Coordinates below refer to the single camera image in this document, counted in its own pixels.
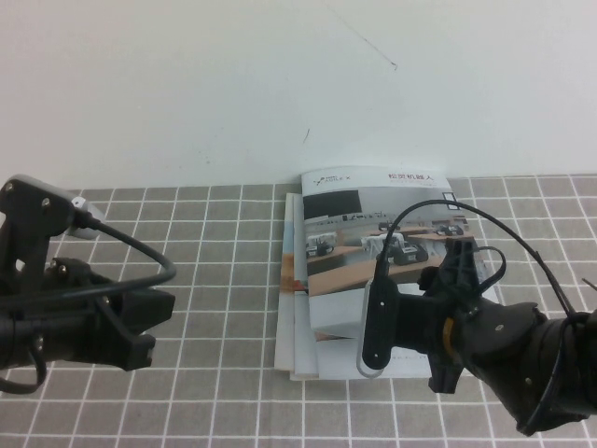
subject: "book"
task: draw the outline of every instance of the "book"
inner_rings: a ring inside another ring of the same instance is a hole
[[[456,200],[440,173],[340,167],[303,175],[302,209],[295,204],[295,270],[306,267],[309,296],[295,297],[296,350],[297,337],[301,338],[300,356],[295,351],[295,371],[319,379],[363,378],[356,360],[365,285],[373,277],[388,228],[397,215],[414,203],[430,199]],[[401,290],[422,294],[415,282],[423,268],[441,263],[448,238],[473,239],[458,207],[427,206],[400,223],[388,260],[389,275]],[[304,264],[299,260],[299,245],[304,247]],[[478,271],[483,280],[487,273],[481,258]],[[302,282],[302,274],[295,272],[295,279]],[[497,301],[492,289],[485,297]],[[305,331],[307,320],[311,337]],[[382,374],[428,376],[425,355],[398,347]]]
[[[273,358],[273,368],[278,371],[295,369],[295,196],[302,201],[300,195],[288,193],[285,203],[278,323]]]
[[[299,194],[294,201],[294,294],[295,294],[295,369],[293,380],[318,378],[315,335],[312,331],[307,293],[307,258],[301,250],[305,241],[305,225],[302,220],[303,204]]]

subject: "white paper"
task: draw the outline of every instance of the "white paper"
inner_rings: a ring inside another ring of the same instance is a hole
[[[294,252],[294,200],[295,195],[286,195],[283,254]],[[293,371],[295,368],[295,294],[280,288],[278,299],[278,324],[273,368],[278,371]]]

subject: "table surface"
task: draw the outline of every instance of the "table surface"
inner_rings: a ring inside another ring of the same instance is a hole
[[[597,176],[455,179],[463,202],[528,239],[579,310],[597,293]],[[493,393],[464,377],[456,394],[426,380],[290,382],[273,371],[284,199],[295,185],[84,190],[119,229],[177,263],[176,295],[153,366],[126,373],[57,362],[33,396],[0,398],[0,446],[48,448],[597,446],[590,419],[526,440]],[[470,219],[510,263],[505,303],[537,301],[560,316],[548,281],[496,227]],[[51,255],[89,260],[112,278],[157,271],[107,238],[51,243]],[[31,370],[9,379],[28,381]]]

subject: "black cable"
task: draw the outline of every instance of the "black cable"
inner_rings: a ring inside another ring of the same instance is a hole
[[[560,302],[560,305],[562,306],[563,310],[566,312],[566,315],[570,316],[573,313],[575,313],[575,309],[572,306],[572,303],[570,303],[570,301],[568,300],[568,298],[566,297],[565,293],[562,290],[562,287],[560,287],[560,284],[558,283],[558,280],[555,278],[555,276],[553,275],[553,273],[551,272],[551,269],[548,267],[547,264],[545,264],[545,262],[541,259],[541,257],[539,256],[539,254],[533,250],[532,247],[530,247],[526,241],[524,241],[516,232],[514,232],[512,229],[510,229],[506,224],[504,224],[503,222],[501,222],[500,220],[496,219],[495,217],[489,215],[488,213],[483,212],[482,210],[479,210],[476,207],[473,207],[472,205],[468,205],[466,203],[459,203],[456,201],[448,201],[445,199],[431,199],[428,201],[422,201],[420,203],[416,203],[414,205],[411,205],[410,207],[408,207],[406,210],[404,210],[400,215],[398,215],[398,217],[394,220],[394,222],[392,223],[392,226],[390,227],[390,229],[388,229],[388,233],[385,237],[385,241],[383,242],[383,248],[382,248],[382,252],[378,258],[377,264],[375,265],[375,274],[374,274],[374,278],[379,278],[380,276],[384,275],[384,272],[386,271],[386,265],[387,265],[387,259],[386,259],[386,254],[387,254],[387,250],[388,247],[390,245],[390,241],[392,239],[392,235],[394,234],[394,231],[396,230],[396,228],[398,227],[398,225],[400,224],[400,222],[412,211],[421,208],[421,207],[425,207],[427,205],[454,205],[456,207],[459,208],[463,208],[465,210],[468,210],[469,212],[472,212],[476,215],[479,215],[480,217],[484,217],[485,219],[487,219],[488,221],[492,222],[493,224],[495,224],[497,227],[499,227],[500,229],[502,229],[503,231],[505,231],[508,235],[510,235],[512,238],[514,238],[514,240],[519,243],[522,247],[524,247],[524,249],[529,253],[529,255],[537,262],[537,264],[541,267],[541,269],[543,270],[543,272],[546,274],[549,283],[551,284],[551,287],[553,287],[554,292],[556,293],[556,297],[558,298],[558,301]]]
[[[110,235],[117,240],[120,240],[125,245],[129,245],[130,247],[137,249],[139,252],[147,255],[159,263],[163,268],[163,271],[148,277],[135,278],[133,280],[127,280],[118,283],[107,283],[102,285],[94,285],[92,287],[74,287],[69,289],[56,289],[52,291],[39,291],[30,294],[5,296],[0,301],[0,309],[8,309],[9,311],[13,311],[31,305],[32,303],[34,303],[35,306],[45,304],[55,305],[56,303],[64,304],[66,302],[80,302],[93,297],[109,297],[135,289],[154,287],[155,285],[160,285],[168,280],[173,279],[176,275],[176,268],[174,264],[166,259],[166,257],[164,257],[160,252],[154,250],[148,245],[144,245],[138,240],[135,240],[126,233],[118,231],[102,223],[98,219],[93,218],[91,214],[79,213],[77,215],[76,224],[81,229],[89,227],[90,229],[101,231],[106,235]]]

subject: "robotic arm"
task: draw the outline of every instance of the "robotic arm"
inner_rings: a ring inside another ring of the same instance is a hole
[[[175,276],[162,254],[103,224],[80,197],[25,175],[0,190],[0,369],[34,364],[35,384],[0,379],[0,390],[35,392],[53,360],[106,364],[125,371],[151,364],[155,345],[144,331],[172,315],[174,296],[150,287]],[[54,259],[49,239],[64,232],[106,233],[159,262],[151,277],[114,283],[78,259]]]
[[[469,205],[437,200],[413,205],[394,227],[410,211],[431,203],[458,205],[499,223]],[[530,436],[597,413],[597,311],[577,313],[538,254],[512,230],[508,233],[546,270],[566,318],[548,319],[532,302],[505,306],[483,298],[506,271],[504,255],[493,247],[449,239],[442,264],[421,273],[422,296],[400,293],[387,275],[384,247],[366,297],[362,361],[380,371],[392,347],[416,350],[428,356],[431,390],[447,394],[454,393],[468,369],[493,390],[517,430]],[[480,283],[474,254],[482,249],[496,250],[502,267]]]

